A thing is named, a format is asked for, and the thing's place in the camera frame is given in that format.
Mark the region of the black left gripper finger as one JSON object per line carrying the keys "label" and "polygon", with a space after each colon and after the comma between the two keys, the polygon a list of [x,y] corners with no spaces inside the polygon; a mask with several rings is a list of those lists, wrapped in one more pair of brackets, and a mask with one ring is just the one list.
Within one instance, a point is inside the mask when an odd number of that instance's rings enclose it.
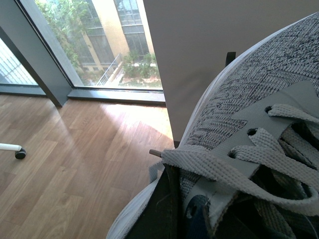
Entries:
{"label": "black left gripper finger", "polygon": [[179,170],[167,164],[127,239],[176,239],[179,232],[180,192]]}

